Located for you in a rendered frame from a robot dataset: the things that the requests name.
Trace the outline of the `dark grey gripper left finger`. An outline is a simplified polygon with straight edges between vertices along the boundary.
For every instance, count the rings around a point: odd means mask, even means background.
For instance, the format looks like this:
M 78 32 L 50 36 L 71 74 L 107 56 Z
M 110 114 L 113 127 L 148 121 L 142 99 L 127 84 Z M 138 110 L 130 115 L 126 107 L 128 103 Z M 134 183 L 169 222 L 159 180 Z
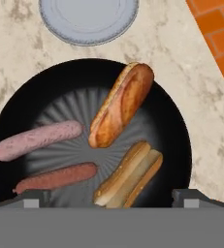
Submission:
M 26 190 L 13 199 L 0 202 L 7 208 L 44 208 L 49 206 L 51 190 Z

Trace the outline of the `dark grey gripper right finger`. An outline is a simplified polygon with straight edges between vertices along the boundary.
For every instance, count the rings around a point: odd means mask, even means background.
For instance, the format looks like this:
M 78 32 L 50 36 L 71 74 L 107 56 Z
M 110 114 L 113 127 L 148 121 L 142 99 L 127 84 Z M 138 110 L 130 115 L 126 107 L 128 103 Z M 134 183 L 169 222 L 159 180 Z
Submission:
M 176 208 L 224 207 L 224 202 L 212 200 L 197 189 L 174 189 L 172 196 Z

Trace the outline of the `reddish brown sausage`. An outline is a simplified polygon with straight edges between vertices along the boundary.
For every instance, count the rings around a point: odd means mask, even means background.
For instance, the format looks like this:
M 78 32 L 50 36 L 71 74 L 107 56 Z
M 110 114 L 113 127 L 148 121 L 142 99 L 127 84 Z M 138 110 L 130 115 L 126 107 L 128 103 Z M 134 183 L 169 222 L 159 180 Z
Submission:
M 21 194 L 26 190 L 53 190 L 92 178 L 97 173 L 94 163 L 71 165 L 59 170 L 44 172 L 22 179 L 13 192 Z

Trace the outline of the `pale pink sausage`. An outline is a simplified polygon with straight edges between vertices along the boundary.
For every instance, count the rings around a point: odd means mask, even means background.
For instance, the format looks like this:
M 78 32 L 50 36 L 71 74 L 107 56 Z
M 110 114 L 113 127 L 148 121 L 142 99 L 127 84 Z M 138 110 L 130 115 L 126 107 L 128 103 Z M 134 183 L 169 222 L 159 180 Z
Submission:
M 54 123 L 0 141 L 0 161 L 10 162 L 24 154 L 63 140 L 78 137 L 83 126 L 75 120 Z

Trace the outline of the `split open hot dog bun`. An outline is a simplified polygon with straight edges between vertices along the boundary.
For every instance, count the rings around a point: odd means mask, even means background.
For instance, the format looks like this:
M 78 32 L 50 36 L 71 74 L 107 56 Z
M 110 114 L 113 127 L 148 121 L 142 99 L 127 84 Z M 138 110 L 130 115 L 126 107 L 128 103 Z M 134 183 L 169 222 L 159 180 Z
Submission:
M 127 151 L 116 170 L 95 191 L 93 202 L 105 208 L 129 208 L 149 180 L 159 171 L 163 154 L 147 141 Z

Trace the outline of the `black ribbed bowl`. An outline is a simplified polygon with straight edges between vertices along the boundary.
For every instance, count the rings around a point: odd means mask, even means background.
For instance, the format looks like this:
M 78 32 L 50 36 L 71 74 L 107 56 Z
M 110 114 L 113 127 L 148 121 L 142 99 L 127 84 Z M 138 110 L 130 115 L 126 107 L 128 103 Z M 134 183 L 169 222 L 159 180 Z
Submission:
M 24 83 L 0 113 L 0 141 L 43 125 L 78 120 L 90 125 L 123 64 L 105 59 L 79 59 L 50 67 Z M 137 207 L 169 207 L 172 191 L 189 185 L 191 145 L 184 120 L 171 97 L 154 83 L 142 107 L 108 148 L 93 149 L 88 135 L 65 140 L 20 157 L 0 162 L 0 202 L 14 197 L 18 182 L 30 175 L 69 165 L 93 162 L 95 177 L 52 191 L 53 207 L 89 207 L 92 196 L 138 140 L 162 152 L 163 164 L 137 197 Z

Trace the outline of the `golden brown closed bun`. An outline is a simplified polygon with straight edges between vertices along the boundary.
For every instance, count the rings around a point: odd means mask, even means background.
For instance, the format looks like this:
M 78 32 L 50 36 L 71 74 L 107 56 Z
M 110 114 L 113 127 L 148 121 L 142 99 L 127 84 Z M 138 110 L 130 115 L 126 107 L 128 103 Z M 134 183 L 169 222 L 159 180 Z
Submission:
M 152 69 L 143 63 L 133 62 L 122 70 L 91 123 L 91 147 L 106 148 L 118 138 L 142 105 L 153 80 Z

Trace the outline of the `pale grey plate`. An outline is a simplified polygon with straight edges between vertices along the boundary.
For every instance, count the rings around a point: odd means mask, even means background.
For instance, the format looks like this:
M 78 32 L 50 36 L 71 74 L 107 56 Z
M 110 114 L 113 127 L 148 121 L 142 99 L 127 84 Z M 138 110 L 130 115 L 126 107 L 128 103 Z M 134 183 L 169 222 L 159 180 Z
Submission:
M 136 19 L 139 0 L 39 0 L 39 10 L 57 38 L 92 47 L 125 33 Z

